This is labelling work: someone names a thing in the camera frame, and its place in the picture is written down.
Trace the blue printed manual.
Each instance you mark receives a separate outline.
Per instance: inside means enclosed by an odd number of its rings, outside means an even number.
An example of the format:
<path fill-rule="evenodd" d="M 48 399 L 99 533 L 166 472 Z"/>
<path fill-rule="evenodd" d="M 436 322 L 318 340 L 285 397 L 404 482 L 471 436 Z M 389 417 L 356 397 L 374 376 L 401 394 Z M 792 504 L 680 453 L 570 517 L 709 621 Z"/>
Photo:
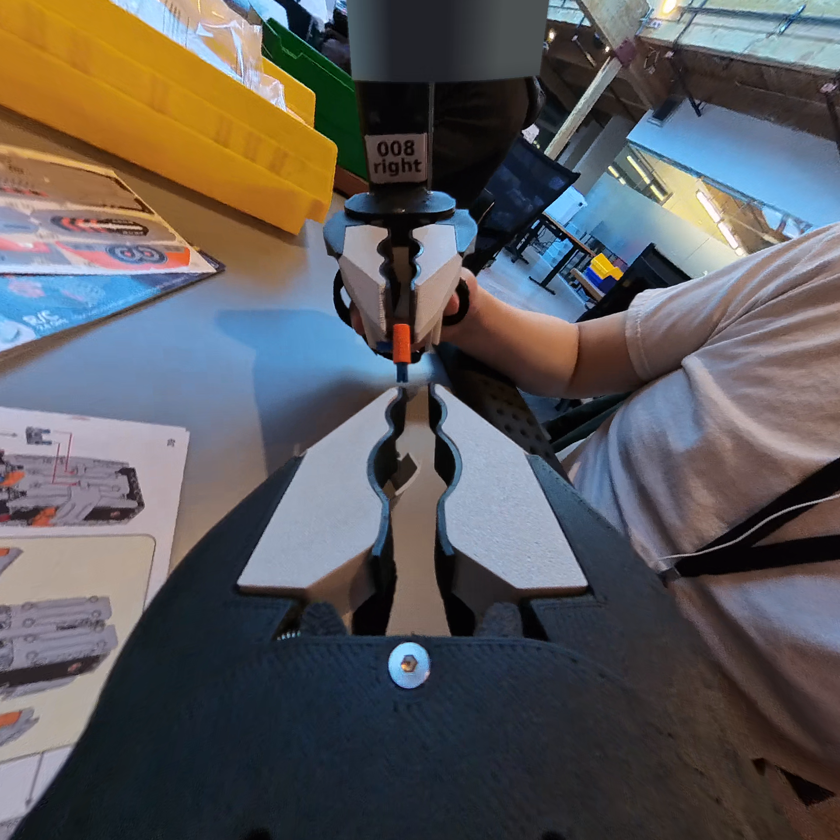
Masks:
<path fill-rule="evenodd" d="M 8 354 L 142 307 L 214 277 L 226 265 L 173 269 L 152 264 L 123 268 L 10 269 L 1 272 L 1 352 Z"/>

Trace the white instruction booklet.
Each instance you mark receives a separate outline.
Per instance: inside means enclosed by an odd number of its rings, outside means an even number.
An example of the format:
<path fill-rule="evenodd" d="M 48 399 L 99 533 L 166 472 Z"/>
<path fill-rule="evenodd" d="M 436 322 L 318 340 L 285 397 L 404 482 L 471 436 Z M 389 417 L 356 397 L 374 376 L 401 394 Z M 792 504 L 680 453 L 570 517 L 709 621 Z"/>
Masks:
<path fill-rule="evenodd" d="M 189 433 L 1 410 L 2 838 L 56 777 L 165 582 Z"/>

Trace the black mesh chair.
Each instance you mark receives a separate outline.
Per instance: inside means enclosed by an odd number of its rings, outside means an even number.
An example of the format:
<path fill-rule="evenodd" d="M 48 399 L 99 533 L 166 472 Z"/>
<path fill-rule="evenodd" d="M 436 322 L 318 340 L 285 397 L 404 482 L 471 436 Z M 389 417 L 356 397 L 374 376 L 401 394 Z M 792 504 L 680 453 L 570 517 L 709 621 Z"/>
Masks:
<path fill-rule="evenodd" d="M 451 343 L 437 348 L 452 393 L 531 455 L 562 471 L 558 455 L 601 426 L 631 395 L 593 399 L 535 397 L 523 394 L 504 375 L 473 359 Z"/>

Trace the grey curved panel brick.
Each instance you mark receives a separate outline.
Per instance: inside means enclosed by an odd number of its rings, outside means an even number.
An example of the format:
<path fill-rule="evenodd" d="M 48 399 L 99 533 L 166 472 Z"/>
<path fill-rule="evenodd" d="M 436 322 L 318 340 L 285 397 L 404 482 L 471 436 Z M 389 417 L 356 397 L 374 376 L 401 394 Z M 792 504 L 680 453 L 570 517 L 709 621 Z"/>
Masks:
<path fill-rule="evenodd" d="M 401 496 L 411 486 L 421 468 L 422 462 L 417 462 L 411 452 L 405 452 L 396 462 L 396 468 L 386 481 L 383 491 L 390 501 Z"/>

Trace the green plastic bin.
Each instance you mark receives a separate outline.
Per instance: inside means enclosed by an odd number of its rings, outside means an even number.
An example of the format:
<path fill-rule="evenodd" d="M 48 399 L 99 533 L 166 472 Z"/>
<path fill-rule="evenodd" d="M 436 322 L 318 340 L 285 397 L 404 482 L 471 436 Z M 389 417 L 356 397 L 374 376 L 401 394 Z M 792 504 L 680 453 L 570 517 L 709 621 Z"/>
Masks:
<path fill-rule="evenodd" d="M 338 147 L 338 166 L 367 179 L 364 142 L 351 76 L 275 20 L 262 24 L 266 58 L 311 90 L 314 127 Z"/>

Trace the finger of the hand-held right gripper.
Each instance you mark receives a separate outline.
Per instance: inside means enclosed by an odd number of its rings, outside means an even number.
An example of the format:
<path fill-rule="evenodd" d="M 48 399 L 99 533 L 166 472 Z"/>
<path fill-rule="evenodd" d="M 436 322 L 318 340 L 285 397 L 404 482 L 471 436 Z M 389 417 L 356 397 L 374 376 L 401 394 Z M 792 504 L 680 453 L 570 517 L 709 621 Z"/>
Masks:
<path fill-rule="evenodd" d="M 421 249 L 415 258 L 419 274 L 413 282 L 413 352 L 439 340 L 445 310 L 460 280 L 463 257 L 457 250 L 454 225 L 424 225 L 413 230 Z"/>
<path fill-rule="evenodd" d="M 386 227 L 377 225 L 337 225 L 337 314 L 353 326 L 349 308 L 344 304 L 345 289 L 364 324 L 364 336 L 372 350 L 377 341 L 391 340 L 389 302 L 391 285 L 383 273 L 385 244 L 390 242 Z"/>

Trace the black office chair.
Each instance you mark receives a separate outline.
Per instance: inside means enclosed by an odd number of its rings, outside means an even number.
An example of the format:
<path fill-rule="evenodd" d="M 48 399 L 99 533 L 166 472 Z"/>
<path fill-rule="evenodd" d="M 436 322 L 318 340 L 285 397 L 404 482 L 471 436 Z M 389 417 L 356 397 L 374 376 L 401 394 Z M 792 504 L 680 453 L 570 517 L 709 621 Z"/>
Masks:
<path fill-rule="evenodd" d="M 477 276 L 580 178 L 519 137 L 469 212 L 478 225 L 464 265 Z"/>

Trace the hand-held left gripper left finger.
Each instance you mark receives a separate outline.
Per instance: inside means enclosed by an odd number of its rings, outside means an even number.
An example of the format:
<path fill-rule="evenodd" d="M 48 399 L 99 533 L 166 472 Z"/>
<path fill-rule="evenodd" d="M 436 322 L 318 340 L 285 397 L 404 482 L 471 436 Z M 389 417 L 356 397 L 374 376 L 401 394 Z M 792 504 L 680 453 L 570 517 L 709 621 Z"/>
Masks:
<path fill-rule="evenodd" d="M 352 615 L 356 634 L 383 635 L 396 588 L 391 501 L 405 390 L 394 387 L 297 461 L 242 573 L 238 589 Z"/>

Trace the clear plastic bags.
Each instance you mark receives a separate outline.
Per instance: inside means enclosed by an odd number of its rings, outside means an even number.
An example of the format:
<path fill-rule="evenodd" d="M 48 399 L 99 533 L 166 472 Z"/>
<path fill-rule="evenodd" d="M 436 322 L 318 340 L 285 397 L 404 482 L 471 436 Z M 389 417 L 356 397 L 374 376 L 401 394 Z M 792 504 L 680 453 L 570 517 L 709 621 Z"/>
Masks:
<path fill-rule="evenodd" d="M 287 22 L 273 1 L 115 1 L 115 5 L 237 79 L 271 104 L 314 125 L 314 94 L 263 54 L 263 24 Z"/>

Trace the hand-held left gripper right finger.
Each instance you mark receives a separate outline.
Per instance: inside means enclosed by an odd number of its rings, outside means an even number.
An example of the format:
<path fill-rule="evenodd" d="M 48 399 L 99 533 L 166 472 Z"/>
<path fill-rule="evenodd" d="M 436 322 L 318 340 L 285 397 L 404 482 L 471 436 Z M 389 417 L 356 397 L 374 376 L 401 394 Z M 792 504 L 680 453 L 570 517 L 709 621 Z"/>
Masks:
<path fill-rule="evenodd" d="M 440 385 L 429 387 L 437 503 L 435 575 L 453 636 L 495 604 L 576 597 L 589 588 L 534 466 L 545 466 Z"/>

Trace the yellow plastic bin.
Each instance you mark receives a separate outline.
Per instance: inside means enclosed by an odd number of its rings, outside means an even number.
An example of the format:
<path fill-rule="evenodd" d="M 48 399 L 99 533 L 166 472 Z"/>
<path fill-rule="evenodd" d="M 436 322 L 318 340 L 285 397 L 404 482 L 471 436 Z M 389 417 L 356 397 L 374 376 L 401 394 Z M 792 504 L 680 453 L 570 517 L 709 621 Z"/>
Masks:
<path fill-rule="evenodd" d="M 336 144 L 263 59 L 283 110 L 112 2 L 2 2 L 2 105 L 298 234 L 323 223 Z"/>

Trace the person's right hand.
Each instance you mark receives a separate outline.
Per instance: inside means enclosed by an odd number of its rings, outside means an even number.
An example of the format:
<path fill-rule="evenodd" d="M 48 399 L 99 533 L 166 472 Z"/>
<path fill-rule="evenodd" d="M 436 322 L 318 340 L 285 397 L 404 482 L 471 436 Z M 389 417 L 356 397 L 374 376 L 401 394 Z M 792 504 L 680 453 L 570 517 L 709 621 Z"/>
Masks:
<path fill-rule="evenodd" d="M 446 324 L 447 319 L 455 319 L 460 309 L 459 288 L 466 288 L 469 306 L 464 317 L 457 323 Z M 505 308 L 504 304 L 494 298 L 478 283 L 476 276 L 467 268 L 462 268 L 456 289 L 444 306 L 440 330 L 434 338 L 430 333 L 413 345 L 415 350 L 425 350 L 436 347 L 441 343 L 451 343 L 479 360 L 486 361 L 482 356 L 487 342 L 493 342 L 492 322 L 496 315 Z"/>

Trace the printed sticker sheet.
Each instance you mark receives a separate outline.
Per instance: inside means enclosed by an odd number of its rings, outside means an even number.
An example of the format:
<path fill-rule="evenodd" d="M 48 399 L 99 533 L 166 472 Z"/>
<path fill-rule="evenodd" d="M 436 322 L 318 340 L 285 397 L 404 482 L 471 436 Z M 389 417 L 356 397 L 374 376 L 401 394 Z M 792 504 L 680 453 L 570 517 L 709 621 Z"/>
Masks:
<path fill-rule="evenodd" d="M 13 275 L 214 273 L 214 262 L 94 164 L 1 147 L 1 267 Z"/>

